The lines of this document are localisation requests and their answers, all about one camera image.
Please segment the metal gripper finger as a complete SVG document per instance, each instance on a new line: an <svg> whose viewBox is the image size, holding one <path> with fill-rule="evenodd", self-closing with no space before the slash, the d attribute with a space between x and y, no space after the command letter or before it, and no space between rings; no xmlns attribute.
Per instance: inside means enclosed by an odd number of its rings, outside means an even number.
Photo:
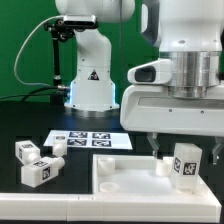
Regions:
<svg viewBox="0 0 224 224"><path fill-rule="evenodd" d="M224 148L224 137L215 138L215 146L212 149L212 163L217 164L219 159L219 153Z"/></svg>

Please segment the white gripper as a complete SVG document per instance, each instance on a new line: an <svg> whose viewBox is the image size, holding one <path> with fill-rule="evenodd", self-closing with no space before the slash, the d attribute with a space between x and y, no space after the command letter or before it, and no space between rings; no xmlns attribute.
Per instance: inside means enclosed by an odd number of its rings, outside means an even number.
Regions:
<svg viewBox="0 0 224 224"><path fill-rule="evenodd" d="M165 86L131 85L123 94L120 123L128 131L148 132L155 158L156 133L224 137L224 86L208 88L202 99L179 99Z"/></svg>

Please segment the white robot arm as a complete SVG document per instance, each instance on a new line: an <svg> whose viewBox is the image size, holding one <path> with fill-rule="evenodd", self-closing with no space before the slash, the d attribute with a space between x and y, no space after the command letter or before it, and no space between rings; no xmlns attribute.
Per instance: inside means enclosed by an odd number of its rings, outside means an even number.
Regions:
<svg viewBox="0 0 224 224"><path fill-rule="evenodd" d="M55 0L76 35L77 73L66 106L78 111L115 107L111 44L97 26L129 19L135 0ZM224 80L219 73L224 0L143 0L141 34L158 47L156 60L129 70L120 110L128 131L213 136L224 149Z"/></svg>

